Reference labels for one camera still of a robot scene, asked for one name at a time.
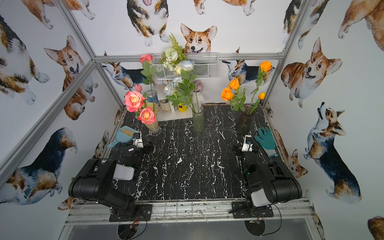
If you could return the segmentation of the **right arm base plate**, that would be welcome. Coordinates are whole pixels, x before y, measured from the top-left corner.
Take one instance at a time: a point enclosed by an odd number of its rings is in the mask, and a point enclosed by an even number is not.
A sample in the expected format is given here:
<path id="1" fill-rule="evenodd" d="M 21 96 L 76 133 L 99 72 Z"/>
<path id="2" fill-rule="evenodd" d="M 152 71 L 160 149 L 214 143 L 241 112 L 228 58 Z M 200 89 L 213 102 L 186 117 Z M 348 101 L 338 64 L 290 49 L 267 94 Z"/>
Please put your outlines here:
<path id="1" fill-rule="evenodd" d="M 274 216 L 271 205 L 255 207 L 246 201 L 232 202 L 229 214 L 232 214 L 235 219 L 245 218 L 271 218 Z"/>

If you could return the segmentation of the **orange rose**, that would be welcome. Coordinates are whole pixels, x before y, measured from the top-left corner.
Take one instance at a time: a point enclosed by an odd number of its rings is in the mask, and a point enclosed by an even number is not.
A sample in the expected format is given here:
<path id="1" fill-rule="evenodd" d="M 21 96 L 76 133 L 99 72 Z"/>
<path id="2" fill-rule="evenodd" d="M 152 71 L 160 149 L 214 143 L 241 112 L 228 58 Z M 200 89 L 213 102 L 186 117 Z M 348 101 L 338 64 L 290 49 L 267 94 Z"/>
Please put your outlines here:
<path id="1" fill-rule="evenodd" d="M 228 97 L 230 105 L 233 107 L 235 111 L 245 112 L 245 101 L 246 101 L 246 90 L 242 89 L 240 86 L 240 82 L 237 78 L 233 79 L 229 85 L 229 89 L 231 90 L 231 96 Z"/>
<path id="2" fill-rule="evenodd" d="M 258 76 L 256 79 L 256 88 L 252 92 L 252 100 L 251 103 L 253 105 L 256 105 L 256 93 L 259 91 L 260 86 L 264 85 L 266 82 L 269 81 L 271 71 L 274 69 L 272 66 L 272 63 L 269 61 L 263 61 L 258 68 Z"/>
<path id="3" fill-rule="evenodd" d="M 229 102 L 234 111 L 246 111 L 245 109 L 245 100 L 246 96 L 242 92 L 241 88 L 237 90 L 231 90 L 230 88 L 225 88 L 222 91 L 222 99 L 226 102 Z"/>

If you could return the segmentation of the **pink rose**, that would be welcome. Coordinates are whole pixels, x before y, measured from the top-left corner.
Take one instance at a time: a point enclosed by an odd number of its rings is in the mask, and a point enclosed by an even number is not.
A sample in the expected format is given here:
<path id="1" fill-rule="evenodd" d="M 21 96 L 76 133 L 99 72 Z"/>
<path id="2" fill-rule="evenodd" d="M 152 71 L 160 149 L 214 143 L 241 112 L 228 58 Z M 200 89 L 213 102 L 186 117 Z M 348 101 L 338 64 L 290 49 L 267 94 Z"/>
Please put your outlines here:
<path id="1" fill-rule="evenodd" d="M 140 92 L 130 91 L 125 95 L 124 104 L 126 109 L 130 113 L 135 113 L 136 117 L 139 117 L 140 111 L 145 106 L 145 103 L 146 99 Z"/>
<path id="2" fill-rule="evenodd" d="M 152 65 L 152 60 L 154 57 L 149 54 L 141 55 L 140 62 L 142 63 L 143 70 L 141 71 L 141 74 L 145 76 L 145 79 L 143 80 L 144 85 L 150 86 L 150 90 L 155 90 L 154 84 L 154 76 L 156 73 L 156 68 Z"/>
<path id="3" fill-rule="evenodd" d="M 143 124 L 153 124 L 156 121 L 155 112 L 150 107 L 140 110 L 138 120 Z"/>

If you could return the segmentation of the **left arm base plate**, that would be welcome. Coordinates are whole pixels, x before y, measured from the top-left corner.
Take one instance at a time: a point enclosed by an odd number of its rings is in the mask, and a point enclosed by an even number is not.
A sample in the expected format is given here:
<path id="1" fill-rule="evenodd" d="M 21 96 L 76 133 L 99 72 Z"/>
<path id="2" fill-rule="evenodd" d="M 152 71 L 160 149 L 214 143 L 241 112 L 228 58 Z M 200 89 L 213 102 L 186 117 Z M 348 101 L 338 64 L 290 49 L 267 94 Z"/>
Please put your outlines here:
<path id="1" fill-rule="evenodd" d="M 111 208 L 109 222 L 148 222 L 151 219 L 152 212 L 153 205 L 151 204 L 136 205 L 132 209 L 127 211 L 118 211 L 116 209 Z"/>

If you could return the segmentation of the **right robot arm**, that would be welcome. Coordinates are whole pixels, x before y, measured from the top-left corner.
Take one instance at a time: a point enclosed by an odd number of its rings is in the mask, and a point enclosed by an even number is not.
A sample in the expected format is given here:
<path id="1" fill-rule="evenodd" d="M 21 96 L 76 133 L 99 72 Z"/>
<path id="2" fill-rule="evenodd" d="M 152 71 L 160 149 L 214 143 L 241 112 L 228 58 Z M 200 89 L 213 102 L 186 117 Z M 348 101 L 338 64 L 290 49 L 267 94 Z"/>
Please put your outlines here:
<path id="1" fill-rule="evenodd" d="M 245 200 L 248 211 L 298 200 L 303 196 L 300 184 L 283 163 L 263 163 L 257 159 L 256 151 L 248 147 L 243 151 L 234 146 L 233 151 L 241 160 L 242 175 L 248 188 Z"/>

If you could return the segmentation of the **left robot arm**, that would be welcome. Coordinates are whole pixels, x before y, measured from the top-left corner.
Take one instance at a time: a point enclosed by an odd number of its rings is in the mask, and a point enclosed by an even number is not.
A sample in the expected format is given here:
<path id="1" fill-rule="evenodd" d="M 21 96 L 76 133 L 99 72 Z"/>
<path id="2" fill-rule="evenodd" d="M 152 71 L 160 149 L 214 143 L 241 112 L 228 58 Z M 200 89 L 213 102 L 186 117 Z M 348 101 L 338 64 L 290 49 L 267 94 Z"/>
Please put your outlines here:
<path id="1" fill-rule="evenodd" d="M 136 205 L 134 197 L 112 186 L 113 180 L 131 181 L 141 166 L 144 154 L 152 153 L 154 146 L 128 146 L 128 154 L 120 164 L 117 160 L 90 159 L 69 186 L 72 198 L 98 202 L 110 208 L 110 222 L 150 220 L 153 206 Z"/>

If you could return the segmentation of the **orange tulip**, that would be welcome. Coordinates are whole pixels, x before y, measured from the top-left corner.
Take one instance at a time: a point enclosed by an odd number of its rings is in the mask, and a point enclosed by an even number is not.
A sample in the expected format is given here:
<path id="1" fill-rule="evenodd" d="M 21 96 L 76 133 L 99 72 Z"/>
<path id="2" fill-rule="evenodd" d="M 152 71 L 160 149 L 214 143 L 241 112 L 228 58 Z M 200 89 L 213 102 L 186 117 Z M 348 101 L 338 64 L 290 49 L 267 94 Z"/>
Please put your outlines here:
<path id="1" fill-rule="evenodd" d="M 250 112 L 249 112 L 249 115 L 252 115 L 253 112 L 256 110 L 256 108 L 258 107 L 258 104 L 260 101 L 264 100 L 266 96 L 266 93 L 265 92 L 262 92 L 258 95 L 258 99 L 256 100 L 256 102 L 252 105 L 252 108 L 250 109 Z"/>

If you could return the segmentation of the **white rose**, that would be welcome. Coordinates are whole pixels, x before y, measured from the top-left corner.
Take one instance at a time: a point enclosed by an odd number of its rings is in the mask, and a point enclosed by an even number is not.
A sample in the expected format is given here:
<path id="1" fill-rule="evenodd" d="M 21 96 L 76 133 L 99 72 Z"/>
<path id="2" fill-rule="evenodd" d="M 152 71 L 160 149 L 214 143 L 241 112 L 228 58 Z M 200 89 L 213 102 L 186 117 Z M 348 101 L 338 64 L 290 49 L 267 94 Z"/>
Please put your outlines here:
<path id="1" fill-rule="evenodd" d="M 182 82 L 179 83 L 179 87 L 182 90 L 180 103 L 184 106 L 189 106 L 193 113 L 197 114 L 199 112 L 198 97 L 196 97 L 196 101 L 194 101 L 193 93 L 196 90 L 195 80 L 198 75 L 193 73 L 194 66 L 194 61 L 182 61 L 179 63 L 182 77 Z"/>
<path id="2" fill-rule="evenodd" d="M 194 84 L 180 83 L 181 90 L 177 90 L 172 85 L 164 87 L 164 94 L 173 106 L 183 105 L 192 109 L 193 113 L 197 112 L 197 107 L 194 104 L 192 92 L 195 90 Z"/>
<path id="3" fill-rule="evenodd" d="M 198 115 L 201 112 L 199 107 L 198 95 L 196 92 L 196 85 L 194 80 L 197 78 L 197 74 L 189 75 L 186 78 L 182 76 L 175 78 L 175 87 L 174 93 L 168 97 L 172 102 L 173 106 L 178 106 L 182 104 L 183 106 L 188 106 L 192 109 L 193 112 L 193 121 L 194 123 L 198 120 Z"/>

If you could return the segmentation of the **cream rose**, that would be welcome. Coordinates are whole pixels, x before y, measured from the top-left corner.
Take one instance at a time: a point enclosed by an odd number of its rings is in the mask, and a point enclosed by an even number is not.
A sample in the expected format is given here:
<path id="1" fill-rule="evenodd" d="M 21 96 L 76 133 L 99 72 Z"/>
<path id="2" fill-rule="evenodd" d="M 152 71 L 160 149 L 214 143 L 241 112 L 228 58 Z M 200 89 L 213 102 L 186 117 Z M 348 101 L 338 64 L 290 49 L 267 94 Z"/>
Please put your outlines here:
<path id="1" fill-rule="evenodd" d="M 196 122 L 199 118 L 200 107 L 197 97 L 197 87 L 195 80 L 197 74 L 191 73 L 192 68 L 182 68 L 181 66 L 177 67 L 177 73 L 179 74 L 179 80 L 177 80 L 177 87 L 175 87 L 175 92 L 173 93 L 173 105 L 188 106 L 192 109 L 193 120 Z"/>

